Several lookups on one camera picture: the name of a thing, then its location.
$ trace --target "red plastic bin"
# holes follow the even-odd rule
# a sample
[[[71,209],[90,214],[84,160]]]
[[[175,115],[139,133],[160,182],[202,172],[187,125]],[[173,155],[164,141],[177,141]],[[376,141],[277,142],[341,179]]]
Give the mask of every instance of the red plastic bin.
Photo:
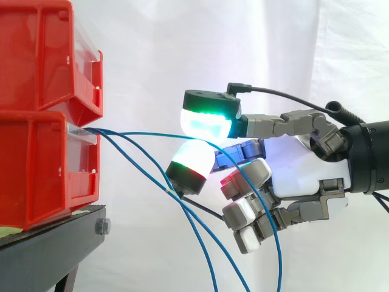
[[[103,116],[102,53],[67,0],[0,0],[0,110]]]
[[[0,226],[29,230],[98,200],[99,136],[49,111],[0,111],[0,136]]]

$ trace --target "white backdrop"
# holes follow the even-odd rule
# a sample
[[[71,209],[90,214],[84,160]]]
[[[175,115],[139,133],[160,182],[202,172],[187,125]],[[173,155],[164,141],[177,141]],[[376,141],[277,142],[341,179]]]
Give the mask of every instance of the white backdrop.
[[[320,105],[338,100],[369,122],[388,119],[389,21],[385,1],[74,0],[104,54],[105,114],[93,126],[182,134],[186,89],[225,91],[228,82],[268,86]],[[302,108],[274,96],[241,96],[245,113]],[[163,167],[182,141],[137,137]],[[157,170],[126,143],[153,175]],[[111,233],[78,270],[75,291],[213,291],[207,263],[182,210],[106,141],[101,204]],[[221,211],[212,176],[195,199]],[[277,252],[266,240],[241,255],[232,232],[198,211],[231,252],[252,291],[275,291]],[[280,233],[283,291],[387,291],[388,215],[372,197],[349,195],[329,221]],[[243,291],[205,234],[219,290]]]

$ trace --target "black cable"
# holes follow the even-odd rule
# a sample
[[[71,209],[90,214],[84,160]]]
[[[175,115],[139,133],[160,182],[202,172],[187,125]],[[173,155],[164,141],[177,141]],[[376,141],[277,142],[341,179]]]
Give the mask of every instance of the black cable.
[[[325,114],[328,114],[328,115],[335,113],[335,112],[331,111],[330,109],[322,108],[321,106],[315,105],[313,103],[307,102],[307,101],[305,101],[303,99],[299,99],[296,96],[292,96],[290,94],[287,94],[287,93],[284,93],[284,92],[281,92],[281,91],[277,91],[277,90],[273,90],[273,89],[267,89],[267,88],[260,88],[260,87],[251,87],[251,90],[255,91],[255,92],[263,92],[263,93],[273,94],[275,96],[281,96],[281,97],[284,97],[286,99],[293,100],[295,102],[301,103],[302,105],[306,105],[306,106],[308,106],[310,108],[313,108],[314,110],[321,111],[321,112],[323,112]]]
[[[281,92],[273,89],[253,87],[251,85],[242,84],[242,83],[229,83],[227,87],[227,93],[233,96],[236,96],[238,93],[253,92],[253,91],[273,94],[275,96],[281,96],[286,99],[301,103],[302,105],[306,105],[310,108],[313,108],[314,110],[321,111],[322,113],[329,115],[334,120],[338,121],[339,123],[342,123],[344,126],[352,126],[352,125],[358,125],[359,123],[364,123],[364,121],[360,117],[345,109],[339,102],[329,102],[327,103],[325,108],[322,108],[321,106],[315,105],[311,102],[307,102],[303,99],[299,99],[296,96],[292,96],[285,92]]]
[[[201,204],[199,204],[199,203],[197,203],[195,201],[192,201],[191,199],[188,199],[186,196],[183,196],[181,198],[181,200],[187,202],[188,204],[194,205],[194,207],[197,207],[200,210],[203,210],[206,213],[208,213],[208,214],[210,214],[212,216],[215,216],[217,219],[220,219],[221,221],[224,222],[222,215],[216,213],[215,211],[212,211],[211,209],[208,209],[207,207],[205,207],[205,206],[203,206],[203,205],[201,205]]]
[[[378,196],[374,196],[380,205],[389,213],[389,207]]]
[[[380,193],[373,192],[372,195],[375,196],[376,198],[380,198],[384,201],[389,202],[389,198],[387,196],[381,195]]]

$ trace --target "blue cable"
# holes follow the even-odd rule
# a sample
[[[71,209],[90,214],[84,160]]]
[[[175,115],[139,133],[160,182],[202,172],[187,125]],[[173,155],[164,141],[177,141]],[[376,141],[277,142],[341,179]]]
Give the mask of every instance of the blue cable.
[[[169,188],[171,190],[173,190],[174,192],[175,189],[173,187],[173,185],[171,184],[168,176],[166,175],[165,171],[163,170],[163,168],[160,166],[160,164],[142,147],[140,146],[137,142],[135,142],[134,140],[130,139],[129,137],[125,136],[125,135],[122,135],[120,133],[117,133],[115,131],[111,131],[111,130],[105,130],[104,132],[100,131],[100,130],[95,130],[93,128],[87,128],[85,130],[89,130],[89,131],[95,131],[96,133],[99,133],[99,134],[102,134],[102,133],[105,133],[105,134],[113,134],[113,135],[116,135],[116,136],[119,136],[125,140],[127,140],[128,142],[132,143],[134,146],[136,146],[141,152],[143,152],[144,155],[146,155],[146,157],[148,159],[151,160],[152,163],[154,163],[154,165],[159,169],[159,171],[161,172],[162,176],[164,177],[167,185],[169,186]],[[199,231],[197,230],[197,227],[195,225],[195,223],[193,222],[192,218],[190,217],[188,211],[186,211],[184,208],[182,208],[182,210],[184,211],[185,213],[185,216],[188,218],[188,221],[190,223],[190,225],[192,226],[192,229],[194,231],[194,233],[196,234],[196,237],[201,245],[201,248],[202,248],[202,251],[204,252],[204,255],[205,255],[205,258],[207,259],[207,263],[208,263],[208,267],[209,267],[209,270],[210,270],[210,273],[211,273],[211,277],[212,277],[212,283],[213,283],[213,289],[215,292],[218,292],[218,284],[216,282],[216,276],[215,276],[215,271],[213,270],[213,265],[212,265],[212,262],[211,262],[211,258],[209,256],[209,253],[207,251],[207,248],[205,247],[205,244],[204,242],[202,241],[202,238],[201,238],[201,235],[199,233]]]
[[[184,204],[179,198],[176,197],[175,193],[172,193],[172,190],[166,189],[159,181],[157,181],[155,178],[153,178],[148,172],[146,172],[141,166],[138,165],[131,157],[127,155],[127,153],[120,148],[119,145],[115,143],[110,137],[107,136],[103,132],[102,129],[96,129],[91,128],[92,131],[100,131],[101,135],[106,138],[133,166],[135,166],[140,172],[142,172],[147,178],[149,178],[153,183],[155,183],[159,188],[161,188],[164,192],[166,192],[172,199],[177,201],[181,207],[183,207],[188,213],[205,229],[205,231],[208,232],[208,234],[212,237],[212,239],[218,244],[218,246],[221,248],[225,256],[228,258],[229,262],[231,263],[233,269],[235,270],[236,274],[238,275],[239,279],[241,280],[244,288],[246,289],[246,292],[250,292],[249,286],[247,285],[246,281],[243,278],[243,275],[241,274],[239,268],[233,261],[231,255],[227,251],[227,249],[224,247],[224,245],[220,242],[220,240],[217,238],[217,236],[209,229],[209,227],[190,209],[186,204]]]
[[[180,138],[180,139],[196,139],[196,138],[193,138],[193,137],[188,137],[188,136],[182,136],[182,135],[174,135],[174,134],[163,134],[163,133],[148,133],[148,132],[122,132],[121,134],[123,135],[144,135],[144,136],[160,136],[160,137],[172,137],[172,138]],[[265,213],[266,213],[266,216],[268,217],[269,219],[269,222],[270,222],[270,225],[272,226],[272,230],[273,230],[273,233],[274,233],[274,240],[275,240],[275,245],[277,247],[277,253],[278,253],[278,282],[277,282],[277,292],[280,292],[281,291],[281,283],[282,283],[282,253],[281,253],[281,246],[280,246],[280,240],[278,238],[278,234],[277,234],[277,227],[275,226],[275,223],[273,221],[273,218],[268,210],[268,208],[266,207],[266,203],[264,202],[262,196],[260,195],[260,193],[257,191],[256,187],[253,185],[253,183],[251,182],[251,180],[249,179],[249,177],[242,171],[242,169],[239,167],[239,165],[233,160],[233,158],[226,152],[224,151],[222,148],[220,148],[219,146],[211,143],[211,142],[208,142],[208,141],[205,141],[206,143],[208,143],[209,145],[211,145],[212,147],[216,148],[217,150],[219,150],[220,152],[222,152],[224,155],[226,155],[230,160],[231,162],[235,165],[235,167],[239,170],[239,172],[242,174],[242,176],[244,177],[244,179],[247,181],[247,183],[250,185],[250,187],[253,189],[253,191],[255,192],[256,196],[258,197],[258,199],[261,201],[262,203],[262,206],[264,207],[264,210],[265,210]]]

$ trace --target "metal bolt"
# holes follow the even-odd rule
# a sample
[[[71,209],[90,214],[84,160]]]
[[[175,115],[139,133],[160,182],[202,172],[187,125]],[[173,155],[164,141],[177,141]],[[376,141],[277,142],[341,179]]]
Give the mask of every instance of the metal bolt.
[[[111,231],[111,221],[108,218],[98,219],[95,228],[96,234],[108,235]]]

